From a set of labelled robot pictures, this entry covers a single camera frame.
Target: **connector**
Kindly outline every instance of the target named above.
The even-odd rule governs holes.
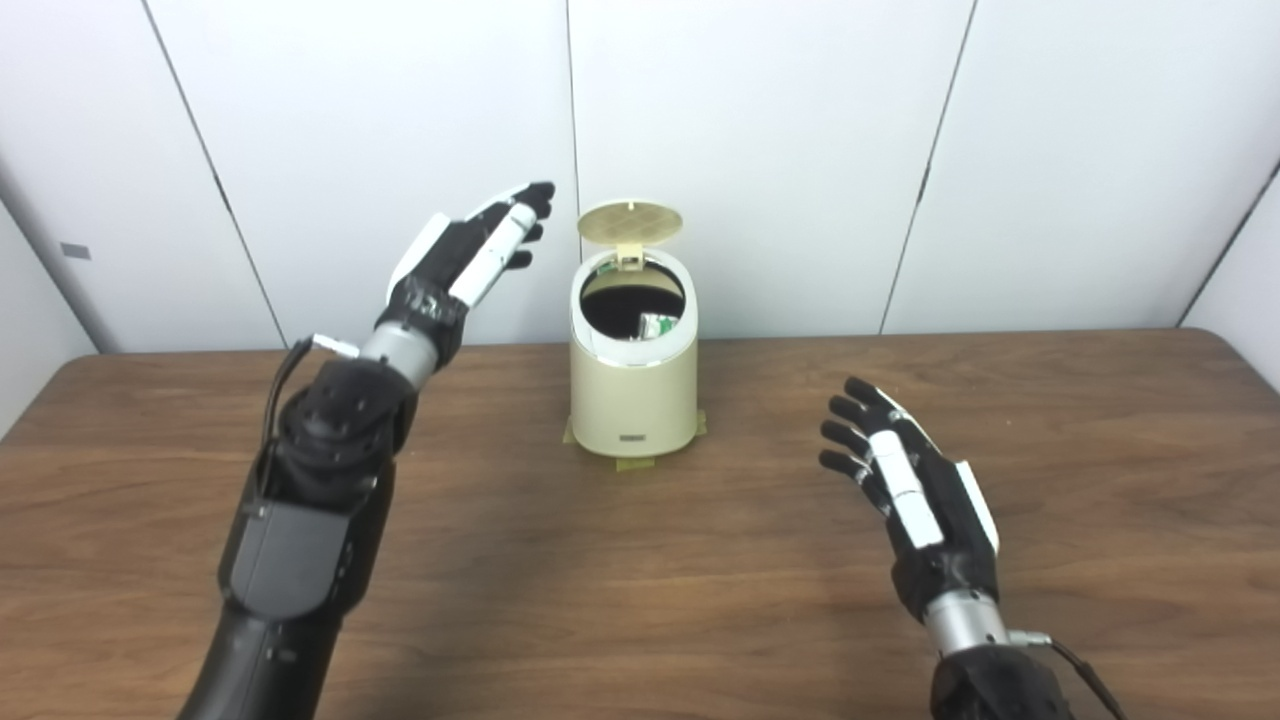
[[[1009,644],[1015,647],[1048,647],[1053,644],[1053,638],[1047,633],[1033,630],[1009,630]]]
[[[334,355],[340,355],[346,357],[347,360],[353,360],[356,357],[360,357],[358,347],[351,345],[349,342],[342,342],[340,340],[334,340],[329,336],[314,334],[311,336],[311,345],[323,347],[329,352],[333,352]]]

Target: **wooden table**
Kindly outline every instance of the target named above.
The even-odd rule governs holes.
[[[0,445],[0,717],[174,716],[279,357],[78,360]],[[320,717],[927,717],[881,523],[815,461],[849,373],[973,462],[1012,626],[1134,720],[1277,717],[1280,398],[1194,331],[707,342],[709,434],[621,474],[561,442],[563,346],[466,348]]]

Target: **wire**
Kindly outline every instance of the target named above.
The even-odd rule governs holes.
[[[1129,717],[1124,714],[1124,710],[1120,708],[1120,702],[1114,694],[1111,694],[1111,691],[1107,689],[1106,683],[1102,682],[1102,678],[1098,676],[1092,665],[1080,660],[1080,656],[1071,652],[1071,648],[1057,641],[1052,641],[1050,647],[1053,648],[1053,652],[1061,655],[1064,660],[1071,664],[1075,674],[1084,680],[1085,685],[1089,685],[1093,694],[1098,696],[1098,700],[1108,711],[1111,711],[1111,715],[1116,720],[1129,720]]]
[[[275,379],[271,380],[271,389],[266,396],[266,410],[262,413],[262,446],[266,446],[271,441],[271,434],[275,428],[275,406],[280,401],[280,391],[284,389],[284,383],[288,382],[289,375],[297,369],[302,359],[307,356],[311,351],[311,338],[303,338],[293,343],[289,348],[289,354],[284,356],[284,361],[280,363],[280,368],[275,370]]]

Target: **perforated lid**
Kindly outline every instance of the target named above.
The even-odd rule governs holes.
[[[680,213],[644,200],[616,200],[588,210],[577,232],[596,245],[658,245],[680,232]]]

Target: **small trash can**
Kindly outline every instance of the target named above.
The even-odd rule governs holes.
[[[654,250],[684,225],[657,202],[607,202],[577,222],[611,246],[573,275],[570,425],[611,457],[650,457],[698,432],[698,295],[689,270]]]

